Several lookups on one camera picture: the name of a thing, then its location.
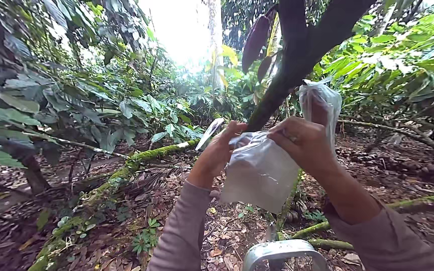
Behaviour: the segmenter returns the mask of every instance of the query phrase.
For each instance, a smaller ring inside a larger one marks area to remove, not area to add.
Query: plastic bag
[[[326,127],[326,136],[335,154],[334,133],[341,113],[342,99],[337,91],[325,85],[329,81],[331,81],[330,78],[319,82],[305,79],[304,82],[307,85],[299,87],[299,104],[306,120]]]
[[[267,138],[267,131],[245,132],[229,144],[236,149],[226,169],[222,203],[242,201],[279,213],[298,176],[299,166]]]

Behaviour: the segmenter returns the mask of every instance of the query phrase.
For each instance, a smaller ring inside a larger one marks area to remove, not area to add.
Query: gray sleeve
[[[434,249],[399,213],[382,206],[376,217],[357,225],[342,221],[332,206],[326,206],[324,214],[336,235],[354,246],[366,270],[434,271]]]
[[[200,270],[200,250],[210,191],[185,182],[170,213],[148,271]]]

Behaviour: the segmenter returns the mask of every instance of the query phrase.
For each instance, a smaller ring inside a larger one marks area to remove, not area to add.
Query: fallen branch
[[[58,143],[62,143],[62,144],[68,144],[68,145],[74,145],[74,146],[79,146],[79,147],[87,148],[87,149],[90,149],[90,150],[95,151],[95,152],[100,152],[100,153],[105,153],[105,154],[121,157],[121,158],[123,158],[125,160],[128,160],[130,158],[129,156],[126,156],[126,155],[123,155],[123,154],[119,154],[119,153],[116,153],[116,152],[113,152],[113,151],[107,151],[107,150],[100,149],[100,148],[97,148],[97,147],[94,147],[94,146],[90,146],[90,145],[86,145],[86,144],[83,144],[83,143],[80,143],[80,142],[73,142],[73,141],[69,141],[69,140],[66,140],[66,139],[55,138],[55,137],[49,136],[47,134],[36,134],[36,133],[31,133],[31,132],[22,132],[22,133],[25,134],[25,135],[27,135],[27,136],[34,137],[34,138],[40,138],[40,139],[46,139],[46,140],[54,140],[54,141],[56,141]]]
[[[151,160],[173,151],[184,150],[197,143],[198,140],[190,140],[177,145],[136,153],[132,155],[132,157],[129,157],[125,165],[113,173],[105,183],[80,197],[82,200],[80,207],[82,208],[80,209],[79,215],[72,217],[65,224],[53,231],[53,234],[48,241],[46,241],[38,256],[36,256],[35,263],[28,271],[43,271],[50,262],[56,265],[57,251],[64,247],[65,242],[63,238],[66,236],[67,232],[73,230],[75,227],[81,227],[96,211],[103,210],[105,199],[111,197],[122,185],[129,182],[133,174],[139,169],[140,162]]]
[[[354,246],[352,244],[344,241],[326,240],[326,239],[309,239],[308,242],[312,244],[313,247],[318,247],[325,250],[329,250],[332,248],[354,250]]]
[[[401,133],[411,139],[414,139],[418,142],[421,142],[423,144],[426,144],[428,146],[430,146],[431,148],[434,149],[434,141],[431,140],[428,136],[426,136],[423,132],[417,132],[417,134],[413,134],[407,131],[404,131],[403,129],[398,129],[395,127],[390,127],[390,126],[386,126],[386,125],[381,125],[381,124],[376,124],[376,123],[370,123],[370,122],[361,122],[361,121],[351,121],[351,120],[338,120],[339,123],[343,123],[343,124],[349,124],[349,125],[359,125],[359,126],[368,126],[368,127],[373,127],[373,128],[378,128],[378,129],[384,129],[384,130],[389,130],[389,131],[393,131],[393,132],[398,132]],[[417,129],[414,129],[413,127],[409,127],[409,126],[405,126],[408,129],[412,129],[415,132],[417,131]]]
[[[432,212],[434,211],[434,196],[427,196],[427,197],[422,197],[414,200],[404,200],[404,201],[388,204],[387,206],[401,214]],[[304,230],[300,230],[296,232],[291,238],[302,239],[317,231],[325,231],[330,228],[331,227],[329,225],[329,222],[319,223],[314,226],[305,228]]]

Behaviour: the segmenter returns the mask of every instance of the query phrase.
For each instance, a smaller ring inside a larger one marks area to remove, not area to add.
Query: purple cacao pod
[[[242,71],[247,73],[250,65],[257,60],[259,52],[267,42],[267,35],[270,28],[269,19],[261,15],[252,25],[249,36],[245,40],[244,52],[242,54]]]

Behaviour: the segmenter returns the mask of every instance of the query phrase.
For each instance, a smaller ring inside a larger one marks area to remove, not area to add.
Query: twig
[[[66,139],[55,138],[55,137],[49,136],[47,134],[36,134],[36,133],[31,133],[31,132],[22,132],[22,133],[25,134],[25,135],[27,135],[27,136],[34,137],[34,138],[46,139],[46,140],[50,140],[51,139],[51,140],[57,141],[59,143],[69,144],[69,145],[74,145],[74,146],[79,146],[79,147],[87,148],[87,149],[90,149],[90,150],[95,151],[95,152],[100,152],[100,153],[114,155],[114,156],[121,157],[121,158],[126,159],[126,160],[130,159],[129,156],[126,156],[126,155],[123,155],[123,154],[119,154],[119,153],[116,153],[116,152],[103,150],[103,149],[96,148],[96,147],[93,147],[93,146],[90,146],[90,145],[86,145],[86,144],[83,144],[83,143],[80,143],[80,142],[73,142],[73,141],[69,141],[69,140],[66,140]]]
[[[16,194],[18,194],[18,195],[21,195],[21,196],[23,196],[23,197],[25,197],[25,198],[28,198],[28,199],[32,199],[32,198],[33,198],[31,195],[29,195],[29,194],[27,194],[27,193],[24,193],[23,191],[19,191],[19,190],[17,190],[17,189],[13,189],[13,188],[5,187],[5,186],[3,186],[3,185],[0,185],[0,190],[8,191],[8,192],[14,192],[14,193],[16,193]]]

